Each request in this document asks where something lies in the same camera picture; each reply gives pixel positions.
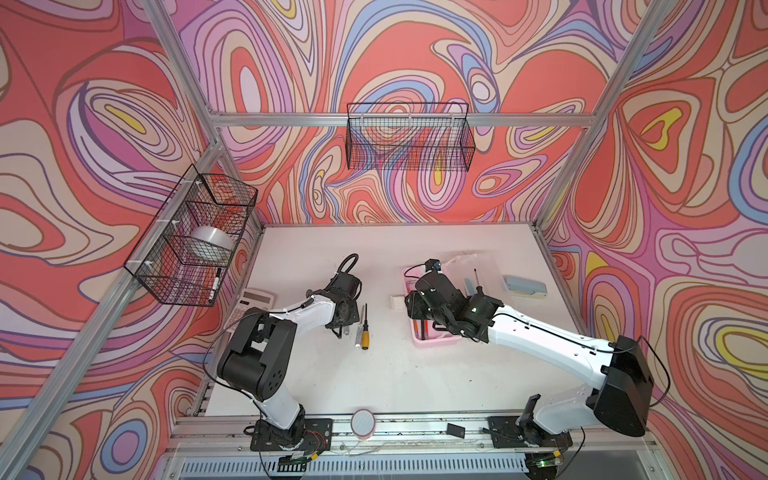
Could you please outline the pink plastic tool box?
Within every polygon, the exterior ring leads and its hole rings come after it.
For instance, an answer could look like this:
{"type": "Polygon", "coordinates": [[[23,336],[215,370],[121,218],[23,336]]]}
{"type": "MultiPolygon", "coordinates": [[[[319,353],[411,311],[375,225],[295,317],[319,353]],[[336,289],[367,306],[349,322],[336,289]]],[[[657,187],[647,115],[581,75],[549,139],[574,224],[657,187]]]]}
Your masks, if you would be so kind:
{"type": "Polygon", "coordinates": [[[448,331],[435,330],[430,320],[422,319],[421,314],[417,312],[415,301],[411,294],[416,291],[416,281],[424,275],[424,265],[419,264],[408,267],[403,271],[403,282],[405,288],[405,312],[409,318],[411,328],[411,338],[417,348],[447,347],[455,345],[460,338],[452,335],[448,331]],[[427,322],[426,335],[421,334],[420,322],[427,322]]]}

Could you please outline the clear tool box lid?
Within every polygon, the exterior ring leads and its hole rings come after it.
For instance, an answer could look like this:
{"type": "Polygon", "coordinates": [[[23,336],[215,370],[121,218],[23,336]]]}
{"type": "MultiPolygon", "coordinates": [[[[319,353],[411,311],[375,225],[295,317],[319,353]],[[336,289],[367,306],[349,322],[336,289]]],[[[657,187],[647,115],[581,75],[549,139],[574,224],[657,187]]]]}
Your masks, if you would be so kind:
{"type": "Polygon", "coordinates": [[[475,283],[473,268],[477,269],[480,287],[485,295],[502,302],[510,300],[503,276],[490,254],[485,252],[464,253],[453,257],[443,265],[445,275],[466,296],[468,295],[464,278],[469,277],[475,283]]]}

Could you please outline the clear handle tester screwdriver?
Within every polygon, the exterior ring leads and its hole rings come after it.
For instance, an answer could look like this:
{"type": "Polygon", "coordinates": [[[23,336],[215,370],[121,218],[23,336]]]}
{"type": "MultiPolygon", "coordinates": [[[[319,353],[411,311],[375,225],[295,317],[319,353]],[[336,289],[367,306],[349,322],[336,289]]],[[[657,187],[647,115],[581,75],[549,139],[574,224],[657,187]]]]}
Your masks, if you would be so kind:
{"type": "Polygon", "coordinates": [[[363,338],[363,332],[364,332],[364,325],[363,322],[359,322],[356,329],[356,335],[355,335],[355,347],[357,349],[362,348],[362,338],[363,338]]]}

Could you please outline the orange handle screwdriver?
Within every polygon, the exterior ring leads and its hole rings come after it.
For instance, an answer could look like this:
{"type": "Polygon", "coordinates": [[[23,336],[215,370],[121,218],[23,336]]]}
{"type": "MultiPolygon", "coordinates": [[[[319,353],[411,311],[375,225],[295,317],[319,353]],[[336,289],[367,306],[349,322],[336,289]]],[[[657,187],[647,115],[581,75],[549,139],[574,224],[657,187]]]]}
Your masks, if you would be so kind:
{"type": "Polygon", "coordinates": [[[364,325],[364,332],[363,332],[361,349],[368,350],[370,347],[370,332],[369,332],[369,323],[368,323],[368,305],[367,304],[365,304],[363,307],[362,322],[364,325]]]}

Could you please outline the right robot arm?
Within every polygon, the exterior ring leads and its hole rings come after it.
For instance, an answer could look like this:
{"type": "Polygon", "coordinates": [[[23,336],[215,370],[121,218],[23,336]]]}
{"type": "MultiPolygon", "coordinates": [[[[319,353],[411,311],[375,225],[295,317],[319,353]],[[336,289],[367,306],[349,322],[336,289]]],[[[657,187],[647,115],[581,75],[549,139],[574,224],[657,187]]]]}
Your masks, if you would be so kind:
{"type": "Polygon", "coordinates": [[[646,433],[655,386],[639,342],[592,338],[549,325],[476,289],[463,294],[429,270],[405,296],[408,316],[473,342],[509,347],[581,380],[558,395],[529,397],[516,425],[526,443],[541,446],[573,429],[601,424],[628,437],[646,433]]]}

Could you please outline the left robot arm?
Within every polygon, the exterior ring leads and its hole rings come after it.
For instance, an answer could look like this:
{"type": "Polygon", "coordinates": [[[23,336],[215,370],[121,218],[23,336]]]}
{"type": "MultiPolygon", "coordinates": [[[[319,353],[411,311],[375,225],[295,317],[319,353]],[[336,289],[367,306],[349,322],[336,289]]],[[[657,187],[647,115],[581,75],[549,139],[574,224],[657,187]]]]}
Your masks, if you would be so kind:
{"type": "Polygon", "coordinates": [[[272,427],[288,431],[302,406],[283,385],[295,340],[314,330],[337,338],[360,321],[362,281],[341,272],[319,290],[284,309],[252,308],[238,322],[216,367],[217,378],[248,396],[272,427]]]}

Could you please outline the white box latch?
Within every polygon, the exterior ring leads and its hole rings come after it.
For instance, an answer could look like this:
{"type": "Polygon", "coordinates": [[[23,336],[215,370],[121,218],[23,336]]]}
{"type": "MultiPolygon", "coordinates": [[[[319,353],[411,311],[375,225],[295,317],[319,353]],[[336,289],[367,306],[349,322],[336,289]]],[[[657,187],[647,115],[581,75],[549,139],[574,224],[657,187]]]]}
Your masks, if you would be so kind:
{"type": "Polygon", "coordinates": [[[403,311],[406,308],[405,297],[402,295],[391,296],[390,306],[391,306],[391,309],[394,311],[403,311]]]}

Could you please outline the grey stapler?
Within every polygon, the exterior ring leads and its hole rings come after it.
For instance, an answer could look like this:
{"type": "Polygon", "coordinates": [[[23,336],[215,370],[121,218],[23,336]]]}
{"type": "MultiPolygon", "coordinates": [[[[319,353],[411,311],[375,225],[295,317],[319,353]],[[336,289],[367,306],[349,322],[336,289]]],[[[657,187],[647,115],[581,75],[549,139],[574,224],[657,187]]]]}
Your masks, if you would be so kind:
{"type": "Polygon", "coordinates": [[[544,298],[548,295],[547,286],[543,282],[512,275],[505,275],[503,279],[512,295],[532,298],[544,298]]]}

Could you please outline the white calculator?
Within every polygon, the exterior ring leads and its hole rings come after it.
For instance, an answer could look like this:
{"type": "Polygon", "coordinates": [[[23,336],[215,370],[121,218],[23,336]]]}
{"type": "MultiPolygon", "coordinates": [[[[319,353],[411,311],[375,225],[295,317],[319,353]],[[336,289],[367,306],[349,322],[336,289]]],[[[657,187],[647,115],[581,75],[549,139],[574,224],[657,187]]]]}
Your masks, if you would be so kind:
{"type": "Polygon", "coordinates": [[[245,315],[251,308],[271,310],[275,304],[275,295],[256,288],[245,288],[239,300],[236,302],[231,320],[237,320],[245,315]]]}

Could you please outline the black marker pen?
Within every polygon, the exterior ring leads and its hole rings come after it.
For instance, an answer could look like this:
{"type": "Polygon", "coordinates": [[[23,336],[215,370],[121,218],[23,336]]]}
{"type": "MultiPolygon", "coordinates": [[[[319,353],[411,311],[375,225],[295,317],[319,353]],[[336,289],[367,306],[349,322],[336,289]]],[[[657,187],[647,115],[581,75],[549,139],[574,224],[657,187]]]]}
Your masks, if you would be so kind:
{"type": "Polygon", "coordinates": [[[215,272],[215,275],[213,277],[212,286],[210,287],[210,290],[209,290],[208,301],[210,303],[214,302],[215,297],[217,295],[217,292],[218,292],[218,289],[219,289],[219,285],[221,283],[221,274],[222,274],[222,269],[221,268],[217,268],[216,272],[215,272]]]}

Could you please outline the small black block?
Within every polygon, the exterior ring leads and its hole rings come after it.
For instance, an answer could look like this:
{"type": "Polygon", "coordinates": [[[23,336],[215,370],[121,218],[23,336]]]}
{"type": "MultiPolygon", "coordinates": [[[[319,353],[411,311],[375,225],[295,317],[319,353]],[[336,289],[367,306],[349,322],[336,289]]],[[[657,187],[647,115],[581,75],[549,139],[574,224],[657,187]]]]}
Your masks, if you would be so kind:
{"type": "Polygon", "coordinates": [[[446,434],[451,437],[464,439],[466,436],[466,429],[463,426],[454,423],[448,423],[446,425],[446,434]]]}

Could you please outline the pink tape roll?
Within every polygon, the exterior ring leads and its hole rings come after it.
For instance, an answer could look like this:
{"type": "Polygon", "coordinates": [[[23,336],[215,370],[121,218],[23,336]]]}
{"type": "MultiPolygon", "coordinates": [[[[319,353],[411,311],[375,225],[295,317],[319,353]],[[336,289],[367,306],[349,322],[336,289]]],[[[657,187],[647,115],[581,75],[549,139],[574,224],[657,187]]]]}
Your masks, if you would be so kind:
{"type": "Polygon", "coordinates": [[[350,418],[350,428],[353,435],[359,440],[370,438],[376,428],[374,413],[364,408],[355,411],[350,418]]]}

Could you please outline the silver duct tape roll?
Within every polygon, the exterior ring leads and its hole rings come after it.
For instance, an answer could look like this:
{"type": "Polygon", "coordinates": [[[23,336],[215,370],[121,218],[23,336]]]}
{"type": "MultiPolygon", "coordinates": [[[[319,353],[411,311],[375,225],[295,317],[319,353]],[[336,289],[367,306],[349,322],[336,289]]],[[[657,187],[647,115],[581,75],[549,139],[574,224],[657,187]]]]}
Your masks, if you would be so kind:
{"type": "Polygon", "coordinates": [[[193,257],[212,265],[222,265],[234,249],[232,237],[213,226],[198,226],[190,234],[188,250],[193,257]]]}

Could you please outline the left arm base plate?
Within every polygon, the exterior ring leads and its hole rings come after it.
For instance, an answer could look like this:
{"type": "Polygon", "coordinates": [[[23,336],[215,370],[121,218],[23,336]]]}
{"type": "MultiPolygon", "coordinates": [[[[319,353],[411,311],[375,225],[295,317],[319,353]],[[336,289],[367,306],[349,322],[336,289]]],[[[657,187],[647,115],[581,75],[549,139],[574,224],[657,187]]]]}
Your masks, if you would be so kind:
{"type": "Polygon", "coordinates": [[[257,420],[243,433],[250,438],[250,449],[255,452],[322,453],[332,445],[333,420],[299,418],[287,430],[257,420]]]}

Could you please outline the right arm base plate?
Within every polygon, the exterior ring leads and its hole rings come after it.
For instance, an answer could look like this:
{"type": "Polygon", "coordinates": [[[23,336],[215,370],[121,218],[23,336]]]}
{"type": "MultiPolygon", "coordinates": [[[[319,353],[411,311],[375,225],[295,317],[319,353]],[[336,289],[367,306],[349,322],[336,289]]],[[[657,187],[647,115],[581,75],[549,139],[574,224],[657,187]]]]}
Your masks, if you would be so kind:
{"type": "Polygon", "coordinates": [[[487,418],[488,435],[494,448],[552,448],[567,450],[573,446],[568,432],[550,434],[532,420],[518,424],[518,416],[490,416],[487,418]]]}

